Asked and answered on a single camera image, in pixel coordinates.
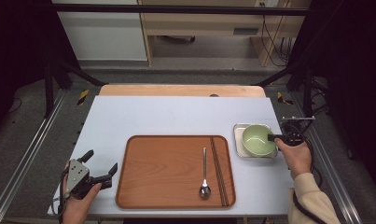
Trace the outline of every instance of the white table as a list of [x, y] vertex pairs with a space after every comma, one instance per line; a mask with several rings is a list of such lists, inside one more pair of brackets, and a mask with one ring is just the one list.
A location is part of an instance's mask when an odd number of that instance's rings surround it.
[[[85, 165], [105, 175], [117, 162], [113, 187], [100, 191], [89, 214], [100, 217], [268, 217], [286, 215], [293, 186], [282, 153], [275, 159], [241, 158], [233, 127], [262, 123], [281, 133], [269, 98], [191, 96], [96, 96], [71, 159], [94, 150]], [[138, 134], [212, 134], [229, 143], [236, 203], [228, 209], [121, 209], [115, 203], [127, 140]]]

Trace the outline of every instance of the wooden tray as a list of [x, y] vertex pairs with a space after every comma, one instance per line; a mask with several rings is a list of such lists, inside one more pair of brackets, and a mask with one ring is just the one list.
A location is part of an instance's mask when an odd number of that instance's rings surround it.
[[[228, 203], [220, 196], [211, 138], [219, 159]], [[207, 148], [211, 195], [199, 195], [202, 149]], [[126, 146], [116, 203], [126, 209], [227, 208], [236, 200], [227, 140], [218, 135], [136, 135]]]

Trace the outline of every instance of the aluminum rail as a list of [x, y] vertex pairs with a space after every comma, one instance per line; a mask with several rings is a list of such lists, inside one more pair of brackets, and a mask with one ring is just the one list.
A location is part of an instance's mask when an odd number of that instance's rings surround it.
[[[300, 106], [302, 105], [301, 97], [298, 96], [298, 94], [294, 92], [291, 92], [291, 96], [292, 96], [292, 100], [297, 103], [297, 108], [300, 114], [304, 116], [304, 112]], [[339, 175], [337, 174], [332, 162], [330, 161], [329, 156], [327, 155], [324, 149], [324, 146], [322, 145], [321, 140], [318, 134], [316, 133], [314, 124], [312, 125], [313, 127], [311, 129], [308, 129], [307, 132], [309, 133], [309, 136], [312, 140], [312, 144], [315, 148], [315, 153], [316, 153], [315, 156], [323, 167], [323, 170], [325, 172], [329, 185], [339, 204], [339, 207], [344, 215], [344, 218], [347, 221], [347, 223], [361, 224], [362, 220], [355, 209], [353, 201], [348, 195], [347, 190], [342, 184], [342, 181]]]
[[33, 141], [31, 142], [30, 146], [26, 150], [24, 156], [22, 157], [18, 167], [16, 168], [15, 173], [9, 179], [7, 186], [5, 187], [4, 191], [0, 196], [0, 223], [2, 218], [4, 217], [7, 209], [9, 208], [14, 196], [16, 195], [22, 180], [24, 179], [25, 175], [27, 174], [37, 151], [39, 150], [40, 146], [42, 145], [48, 131], [55, 120], [57, 113], [60, 111], [60, 108], [63, 103], [64, 96], [66, 95], [67, 90], [59, 90], [57, 94], [57, 98], [55, 100], [55, 106], [49, 116], [43, 120], [41, 126], [39, 127], [38, 131], [36, 132]]
[[291, 7], [215, 7], [215, 6], [170, 6], [170, 5], [104, 5], [104, 4], [29, 4], [32, 9], [56, 10], [59, 12], [113, 12], [113, 13], [180, 13], [180, 14], [229, 14], [309, 16], [326, 15], [320, 9]]

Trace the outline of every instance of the green bowl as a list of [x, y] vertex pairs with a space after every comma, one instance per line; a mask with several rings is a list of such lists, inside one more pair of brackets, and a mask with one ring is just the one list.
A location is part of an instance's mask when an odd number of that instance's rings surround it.
[[261, 124], [252, 124], [243, 132], [243, 145], [248, 153], [253, 156], [266, 156], [275, 149], [275, 143], [268, 140], [268, 135], [273, 134], [272, 130]]

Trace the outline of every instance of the metal spoon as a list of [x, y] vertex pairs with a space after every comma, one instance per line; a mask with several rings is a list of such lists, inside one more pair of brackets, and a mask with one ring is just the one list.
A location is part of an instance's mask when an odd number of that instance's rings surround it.
[[204, 180], [202, 182], [202, 186], [200, 187], [200, 196], [202, 198], [207, 199], [210, 194], [211, 194], [211, 189], [207, 185], [207, 180], [206, 180], [206, 173], [207, 173], [207, 148], [202, 149], [202, 155], [204, 159], [203, 167], [204, 167]]

